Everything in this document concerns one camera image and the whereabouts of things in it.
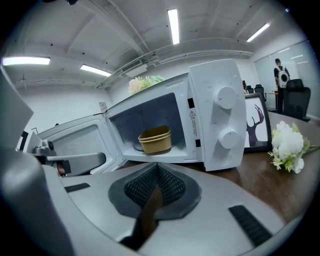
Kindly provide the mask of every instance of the black rubber pad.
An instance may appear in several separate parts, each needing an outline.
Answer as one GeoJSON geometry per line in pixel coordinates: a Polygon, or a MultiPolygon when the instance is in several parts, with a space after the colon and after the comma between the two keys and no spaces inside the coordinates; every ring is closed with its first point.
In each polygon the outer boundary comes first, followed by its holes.
{"type": "Polygon", "coordinates": [[[65,189],[65,191],[67,191],[67,193],[70,193],[70,192],[74,192],[77,190],[83,190],[83,189],[86,189],[89,187],[90,187],[90,185],[88,183],[81,183],[81,184],[77,184],[77,185],[73,185],[73,186],[65,186],[64,189],[65,189]]]}
{"type": "Polygon", "coordinates": [[[256,247],[272,237],[271,233],[243,205],[233,206],[229,211],[256,247]]]}

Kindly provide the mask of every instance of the office chair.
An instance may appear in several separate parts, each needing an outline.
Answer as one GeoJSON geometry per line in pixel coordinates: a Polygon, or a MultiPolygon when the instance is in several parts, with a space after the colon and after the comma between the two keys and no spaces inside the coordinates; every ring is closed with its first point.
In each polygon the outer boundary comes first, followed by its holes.
{"type": "Polygon", "coordinates": [[[306,117],[311,90],[304,87],[301,79],[289,80],[283,92],[283,112],[285,116],[309,122],[306,117]]]}
{"type": "Polygon", "coordinates": [[[248,85],[248,86],[246,87],[246,90],[248,91],[249,94],[253,94],[253,93],[254,93],[254,89],[251,88],[251,85],[248,85]]]}
{"type": "Polygon", "coordinates": [[[256,84],[255,88],[254,88],[254,91],[256,93],[262,93],[264,101],[267,101],[267,94],[265,93],[265,88],[263,88],[261,84],[256,84]]]}

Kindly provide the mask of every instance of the microwave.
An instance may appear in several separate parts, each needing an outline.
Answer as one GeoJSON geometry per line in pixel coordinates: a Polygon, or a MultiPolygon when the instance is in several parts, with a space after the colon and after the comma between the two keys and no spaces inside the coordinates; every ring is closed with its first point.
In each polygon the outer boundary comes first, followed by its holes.
{"type": "Polygon", "coordinates": [[[128,160],[203,162],[206,171],[215,171],[240,165],[246,122],[237,65],[224,59],[191,66],[188,73],[140,91],[104,113],[33,134],[37,138],[31,138],[28,147],[50,141],[57,157],[78,159],[78,165],[90,162],[95,154],[104,155],[99,164],[93,163],[91,174],[114,171],[128,160]],[[171,149],[144,153],[139,135],[159,126],[169,127],[171,149]]]}

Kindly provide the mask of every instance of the green leaf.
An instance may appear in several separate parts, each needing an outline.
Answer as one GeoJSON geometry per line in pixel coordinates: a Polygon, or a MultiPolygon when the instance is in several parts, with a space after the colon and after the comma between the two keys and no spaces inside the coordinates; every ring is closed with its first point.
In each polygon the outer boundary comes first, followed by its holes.
{"type": "Polygon", "coordinates": [[[295,133],[300,133],[299,129],[298,129],[298,126],[293,122],[292,123],[292,130],[295,132],[295,133]]]}
{"type": "Polygon", "coordinates": [[[310,148],[310,141],[307,138],[303,139],[303,151],[307,151],[310,148]]]}

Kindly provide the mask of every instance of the fluorescent light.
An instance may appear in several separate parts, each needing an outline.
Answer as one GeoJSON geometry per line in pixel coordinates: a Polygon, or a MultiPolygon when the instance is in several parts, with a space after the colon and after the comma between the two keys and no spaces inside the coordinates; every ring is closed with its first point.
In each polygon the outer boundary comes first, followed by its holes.
{"type": "Polygon", "coordinates": [[[106,77],[110,77],[111,74],[108,73],[108,72],[105,72],[103,70],[100,70],[100,69],[97,69],[97,68],[94,68],[94,67],[91,67],[91,66],[87,66],[87,65],[82,65],[81,70],[86,70],[86,71],[90,71],[90,72],[93,72],[93,73],[97,73],[97,74],[100,74],[100,75],[103,75],[103,76],[106,76],[106,77]]]}
{"type": "Polygon", "coordinates": [[[18,65],[18,64],[40,64],[48,65],[50,58],[44,57],[5,57],[2,59],[4,66],[18,65]]]}
{"type": "Polygon", "coordinates": [[[179,36],[179,21],[178,21],[178,10],[168,10],[170,27],[171,27],[171,34],[172,34],[172,42],[173,44],[180,43],[180,36],[179,36]]]}
{"type": "Polygon", "coordinates": [[[299,56],[295,56],[295,57],[292,57],[291,60],[295,59],[295,58],[299,58],[299,57],[302,57],[303,55],[299,55],[299,56]]]}
{"type": "Polygon", "coordinates": [[[264,24],[257,32],[255,32],[252,36],[249,37],[247,42],[251,42],[253,39],[255,39],[257,36],[259,36],[264,30],[266,30],[270,26],[269,23],[264,24]]]}
{"type": "Polygon", "coordinates": [[[286,50],[289,50],[289,49],[290,49],[290,47],[289,47],[289,48],[287,48],[287,49],[284,49],[284,50],[278,51],[278,54],[279,54],[279,53],[282,53],[282,52],[284,52],[284,51],[286,51],[286,50]]]}

